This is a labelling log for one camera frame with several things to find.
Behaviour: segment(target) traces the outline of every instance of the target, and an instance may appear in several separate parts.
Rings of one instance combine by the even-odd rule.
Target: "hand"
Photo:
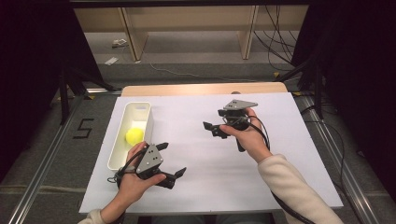
[[[248,116],[256,117],[256,113],[252,108],[246,108]],[[250,118],[251,123],[262,129],[262,124],[256,118]],[[264,143],[262,135],[258,133],[252,127],[248,127],[244,131],[238,131],[235,128],[222,124],[220,129],[227,134],[235,136],[238,139],[241,146],[247,151],[249,156],[253,158],[257,163],[263,161],[264,159],[272,156],[272,153],[268,150],[267,145]]]
[[[145,146],[146,142],[136,144],[128,151],[126,160],[131,159],[134,154]],[[137,202],[149,187],[160,183],[165,178],[165,175],[154,175],[149,179],[142,180],[136,174],[124,174],[116,197],[101,211],[102,220],[105,223],[115,221],[132,203]]]

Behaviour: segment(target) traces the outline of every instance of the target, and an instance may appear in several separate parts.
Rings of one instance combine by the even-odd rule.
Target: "white container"
[[[125,134],[131,128],[139,128],[143,131],[143,139],[151,144],[151,133],[154,125],[151,112],[151,104],[146,102],[132,102],[125,106],[122,113],[119,131],[108,159],[107,167],[117,172],[125,165],[129,149],[132,148],[125,139]]]

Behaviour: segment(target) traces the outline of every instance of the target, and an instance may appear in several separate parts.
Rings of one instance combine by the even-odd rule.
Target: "white table surface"
[[[235,138],[213,137],[203,121],[221,124],[218,115],[232,99],[256,102],[253,107],[264,123],[271,151],[281,153],[302,173],[307,183],[330,207],[343,206],[292,96],[285,93],[202,96],[119,97],[92,172],[79,212],[105,207],[117,185],[107,168],[124,106],[149,102],[154,118],[152,143],[168,142],[161,151],[160,169],[173,174],[187,167],[173,189],[154,186],[127,212],[140,216],[176,214],[248,213],[280,209],[262,181],[256,162],[239,152]]]

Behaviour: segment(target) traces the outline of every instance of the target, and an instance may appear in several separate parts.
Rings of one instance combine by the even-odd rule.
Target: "yellow ball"
[[[132,128],[125,134],[125,139],[129,145],[134,146],[143,141],[143,130],[139,128]]]

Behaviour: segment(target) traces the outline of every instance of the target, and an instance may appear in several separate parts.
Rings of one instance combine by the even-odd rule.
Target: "floor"
[[[294,45],[294,38],[298,37],[298,32],[282,32],[281,34],[289,45]],[[264,32],[258,32],[257,35],[267,45],[271,44],[270,38]],[[116,65],[131,64],[139,65],[136,69],[141,69],[141,67],[147,69],[144,70],[147,77],[134,77],[139,80],[156,77],[157,73],[198,79],[208,75],[215,77],[216,74],[212,72],[224,72],[224,69],[228,69],[229,66],[236,65],[239,69],[246,69],[245,66],[250,68],[265,66],[267,70],[265,70],[264,77],[252,76],[252,78],[271,80],[277,73],[282,75],[285,73],[283,70],[291,68],[285,60],[268,53],[257,36],[253,36],[249,59],[243,60],[234,32],[150,33],[143,57],[138,62],[132,60],[127,47],[111,48],[114,40],[125,39],[124,34],[86,34],[86,37],[101,71],[110,80],[112,76],[118,76],[114,70]],[[271,46],[283,58],[290,57],[289,53],[285,53],[287,50],[280,45],[273,42]],[[112,65],[104,65],[112,57],[118,60]],[[285,82],[289,91],[297,90],[296,81],[298,81],[298,76]],[[111,110],[108,108],[114,104],[116,97],[117,95],[106,97],[97,95],[95,100],[81,99],[80,108],[75,109],[76,119],[70,121],[72,128],[64,130],[65,136],[62,139],[56,139],[57,133],[62,129],[59,127],[60,103],[57,96],[54,96],[52,108],[46,121],[40,127],[41,132],[37,132],[32,138],[31,148],[21,154],[0,185],[0,223],[8,223],[11,215],[14,214],[13,211],[19,208],[17,205],[21,205],[21,200],[23,200],[21,196],[26,194],[27,189],[31,189],[29,185],[32,184],[37,169],[42,167],[40,163],[43,158],[49,157],[50,148],[57,147],[59,152],[53,155],[53,161],[49,162],[49,169],[43,172],[42,182],[37,186],[34,201],[25,207],[28,212],[22,216],[23,223],[75,223],[84,217],[78,214],[79,204],[95,163],[97,148],[101,145],[101,137],[106,132],[106,123],[111,116]],[[70,99],[71,104],[79,100],[72,99],[73,96]],[[309,96],[296,96],[295,102],[301,111],[313,103]],[[322,103],[324,120],[321,123],[312,110],[304,112],[302,116],[306,120],[308,131],[313,137],[334,185],[341,186],[337,190],[345,207],[337,209],[337,215],[345,223],[396,223],[395,202],[388,196],[368,162],[363,156],[357,154],[359,148],[342,119],[337,116],[331,99],[324,96]],[[99,131],[92,132],[90,137],[92,141],[78,143],[73,138],[78,133],[73,130],[78,128],[81,119],[86,118],[94,119],[93,128]],[[73,148],[55,146],[54,139],[60,140],[61,143],[67,142],[69,145],[72,141],[75,146]],[[76,155],[73,161],[70,161],[71,154]],[[340,181],[341,163],[345,174],[344,185]],[[274,215],[277,224],[285,223],[281,212],[274,212]],[[136,223],[136,221],[136,217],[127,216],[124,223]]]

